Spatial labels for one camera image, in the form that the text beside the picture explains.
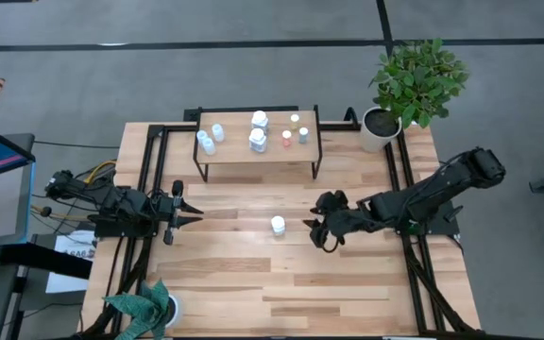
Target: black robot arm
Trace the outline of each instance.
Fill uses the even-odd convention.
[[[89,215],[95,223],[95,236],[149,237],[158,232],[159,222],[167,222],[163,241],[173,243],[173,230],[201,220],[200,217],[179,216],[178,211],[203,213],[188,205],[181,180],[174,181],[172,195],[155,191],[151,197],[109,182],[88,184],[68,171],[58,171],[45,187],[46,195],[54,200],[78,198],[92,203],[97,214]]]
[[[386,192],[363,198],[356,209],[348,207],[348,198],[338,190],[327,192],[316,201],[312,213],[323,216],[304,220],[312,228],[310,238],[316,247],[334,251],[345,243],[349,232],[374,232],[383,228],[408,230],[412,225],[425,225],[438,207],[470,187],[490,188],[499,184],[505,169],[490,150],[477,147],[443,163],[429,178],[398,192]],[[324,248],[328,233],[337,238],[335,247]]]

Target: wooden tabletop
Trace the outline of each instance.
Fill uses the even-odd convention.
[[[299,115],[299,128],[310,132],[308,142],[298,142],[298,131],[291,131],[291,145],[282,145],[282,132],[291,130],[291,115]],[[318,135],[313,110],[268,111],[267,149],[264,153],[249,148],[251,117],[253,112],[205,112],[200,116],[200,129],[213,136],[213,124],[221,124],[224,142],[215,143],[215,154],[208,156],[199,148],[196,160],[201,164],[252,163],[252,162],[317,162]]]
[[[136,187],[147,126],[126,125],[116,185]],[[161,237],[154,240],[147,274],[149,284],[162,279],[181,299],[183,318],[167,330],[168,336],[417,333],[397,235],[391,230],[349,234],[345,246],[327,254],[312,245],[309,229],[300,222],[311,217],[308,210],[326,191],[345,190],[353,206],[359,198],[391,190],[383,152],[362,151],[358,133],[323,132],[324,158],[316,182],[307,163],[253,163],[220,164],[210,182],[203,183],[187,146],[194,137],[193,132],[170,135],[161,188],[170,191],[174,179],[184,180],[187,202],[206,212],[205,219],[177,232],[172,246]],[[438,165],[430,131],[410,127],[406,141],[415,179],[428,177]],[[146,190],[157,150],[155,144]],[[286,219],[282,238],[272,234],[269,219],[274,215]],[[438,287],[469,325],[479,327],[461,251],[447,237],[428,240]],[[83,305],[86,325],[102,311],[116,244],[117,239],[98,244]],[[136,258],[140,248],[138,242]],[[432,329],[429,298],[422,286],[421,291]],[[125,317],[124,327],[128,322]]]

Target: paper sheet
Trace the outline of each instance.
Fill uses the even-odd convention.
[[[92,245],[94,232],[76,230],[66,236],[56,237],[54,250],[94,261],[95,247]],[[87,280],[49,273],[45,293],[65,293],[87,290]]]

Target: gray floor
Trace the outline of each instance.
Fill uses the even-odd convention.
[[[544,2],[386,0],[395,39],[544,38]],[[0,5],[0,44],[380,39],[373,0],[40,0]],[[480,145],[507,167],[498,187],[457,199],[471,286],[488,332],[544,337],[544,46],[452,50],[471,69],[448,119],[432,124],[441,159]],[[371,105],[380,47],[0,53],[0,132],[117,145],[128,121],[185,108],[318,104],[323,118]],[[37,145],[36,191],[114,150]],[[31,230],[48,232],[32,221]],[[25,339],[63,336],[77,310],[32,316]]]

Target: white container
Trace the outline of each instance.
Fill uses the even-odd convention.
[[[224,129],[219,124],[213,124],[212,126],[213,137],[216,142],[224,142]]]
[[[274,216],[270,222],[272,223],[272,231],[274,231],[275,236],[281,236],[284,234],[284,218]]]
[[[382,137],[370,131],[365,124],[366,116],[380,110],[382,110],[381,107],[370,108],[363,116],[362,126],[360,127],[360,146],[366,152],[378,152],[402,131],[402,121],[400,119],[398,120],[398,129],[396,133],[391,136]]]
[[[205,153],[209,156],[215,154],[215,144],[211,138],[207,137],[203,140],[203,149],[205,149]]]
[[[291,114],[291,129],[293,131],[297,131],[298,126],[299,126],[299,115]]]
[[[251,118],[251,128],[260,128],[263,130],[263,133],[268,132],[268,117],[265,115],[265,112],[258,110],[253,112],[253,118]]]
[[[267,137],[260,128],[254,128],[249,135],[249,147],[257,152],[265,152],[267,147]]]
[[[196,133],[196,139],[198,140],[198,144],[203,146],[203,140],[205,138],[208,138],[209,136],[207,135],[207,131],[205,130],[199,130],[197,133]]]
[[[165,325],[165,328],[169,328],[173,325],[176,325],[178,324],[179,320],[181,319],[181,315],[182,315],[182,310],[181,310],[181,305],[179,304],[179,299],[177,297],[174,297],[172,296],[171,294],[169,295],[169,299],[171,299],[174,304],[176,305],[176,312],[173,314],[173,316],[171,316],[171,320],[169,320],[169,322],[167,322],[167,324]]]
[[[308,142],[308,128],[302,127],[299,129],[299,143],[306,144]]]
[[[291,146],[291,131],[285,130],[282,132],[282,146]]]

